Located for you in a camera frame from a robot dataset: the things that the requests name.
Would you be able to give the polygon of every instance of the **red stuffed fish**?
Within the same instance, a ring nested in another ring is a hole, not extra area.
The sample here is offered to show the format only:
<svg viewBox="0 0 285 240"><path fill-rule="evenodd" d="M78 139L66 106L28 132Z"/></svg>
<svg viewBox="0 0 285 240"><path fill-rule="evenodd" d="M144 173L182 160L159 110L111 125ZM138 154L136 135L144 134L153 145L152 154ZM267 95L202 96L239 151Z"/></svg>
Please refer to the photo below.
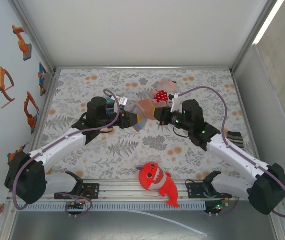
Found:
<svg viewBox="0 0 285 240"><path fill-rule="evenodd" d="M162 197L169 197L168 205L179 208L178 190L169 172L164 172L156 162L148 162L143 167L137 167L139 182L148 191L159 189Z"/></svg>

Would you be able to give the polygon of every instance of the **stuffed toy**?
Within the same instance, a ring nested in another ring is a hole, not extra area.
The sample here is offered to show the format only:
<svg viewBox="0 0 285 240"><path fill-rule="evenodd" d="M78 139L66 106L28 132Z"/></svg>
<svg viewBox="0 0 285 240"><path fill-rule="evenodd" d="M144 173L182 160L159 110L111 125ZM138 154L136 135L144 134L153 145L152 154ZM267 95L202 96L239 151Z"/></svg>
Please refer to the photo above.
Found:
<svg viewBox="0 0 285 240"><path fill-rule="evenodd" d="M176 92L177 83L175 81L171 81L170 79L162 80L156 87L151 91L152 95L154 95L154 99L152 103L154 106L158 106L160 102L165 102L165 105L168 104L168 97L170 94Z"/></svg>

